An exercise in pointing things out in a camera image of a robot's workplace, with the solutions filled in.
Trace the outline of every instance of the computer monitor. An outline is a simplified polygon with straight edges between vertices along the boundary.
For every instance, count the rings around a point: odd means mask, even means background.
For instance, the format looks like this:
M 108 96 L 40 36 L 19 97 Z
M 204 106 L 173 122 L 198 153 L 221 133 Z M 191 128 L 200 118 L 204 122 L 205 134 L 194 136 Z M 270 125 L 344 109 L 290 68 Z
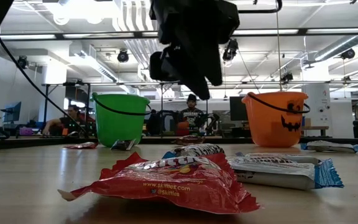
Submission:
M 230 120 L 248 121 L 246 105 L 241 102 L 243 96 L 230 97 Z
M 20 108 L 22 102 L 13 103 L 5 106 L 6 112 L 4 113 L 4 122 L 18 121 L 20 117 Z

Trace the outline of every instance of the desk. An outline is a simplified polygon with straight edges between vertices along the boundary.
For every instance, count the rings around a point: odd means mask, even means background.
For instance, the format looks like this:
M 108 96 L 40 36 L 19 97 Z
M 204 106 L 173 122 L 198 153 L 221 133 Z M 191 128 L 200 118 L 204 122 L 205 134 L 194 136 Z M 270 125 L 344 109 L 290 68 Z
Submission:
M 326 130 L 329 129 L 329 126 L 304 126 L 302 131 L 307 130 L 320 130 L 321 136 L 326 136 Z
M 73 190 L 99 177 L 131 152 L 99 147 L 95 150 L 40 146 L 0 150 L 0 223 L 246 223 L 358 224 L 358 154 L 269 149 L 254 144 L 222 144 L 226 154 L 236 152 L 287 152 L 332 158 L 345 184 L 343 189 L 292 190 L 245 184 L 264 209 L 240 215 L 211 213 L 95 194 L 66 202 L 57 189 Z M 144 159 L 160 159 L 175 145 L 138 145 Z

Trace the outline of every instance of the jack-o'-lantern bucket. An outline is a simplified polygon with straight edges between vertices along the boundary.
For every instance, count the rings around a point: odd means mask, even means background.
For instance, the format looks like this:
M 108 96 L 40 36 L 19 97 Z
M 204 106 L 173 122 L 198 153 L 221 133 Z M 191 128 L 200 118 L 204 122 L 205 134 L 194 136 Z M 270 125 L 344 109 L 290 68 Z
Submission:
M 252 140 L 263 147 L 291 147 L 301 138 L 302 114 L 310 112 L 304 104 L 306 93 L 248 93 L 242 99 L 247 107 Z

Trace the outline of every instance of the green bucket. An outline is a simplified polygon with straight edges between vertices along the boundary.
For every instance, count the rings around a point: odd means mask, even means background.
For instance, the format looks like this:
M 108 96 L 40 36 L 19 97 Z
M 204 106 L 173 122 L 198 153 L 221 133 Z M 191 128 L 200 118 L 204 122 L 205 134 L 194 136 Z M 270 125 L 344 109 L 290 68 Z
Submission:
M 96 130 L 101 144 L 111 147 L 117 140 L 142 138 L 146 106 L 150 100 L 137 95 L 92 94 L 96 112 Z

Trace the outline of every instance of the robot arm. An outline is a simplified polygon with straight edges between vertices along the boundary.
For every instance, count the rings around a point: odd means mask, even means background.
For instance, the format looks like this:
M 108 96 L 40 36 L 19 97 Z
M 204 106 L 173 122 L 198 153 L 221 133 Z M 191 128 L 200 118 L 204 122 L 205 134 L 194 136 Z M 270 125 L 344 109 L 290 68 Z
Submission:
M 238 11 L 223 0 L 151 0 L 150 18 L 158 22 L 158 39 L 169 44 L 150 57 L 150 76 L 180 81 L 202 100 L 209 99 L 206 78 L 222 84 L 219 44 L 225 44 L 239 27 L 239 13 L 274 13 L 276 9 Z

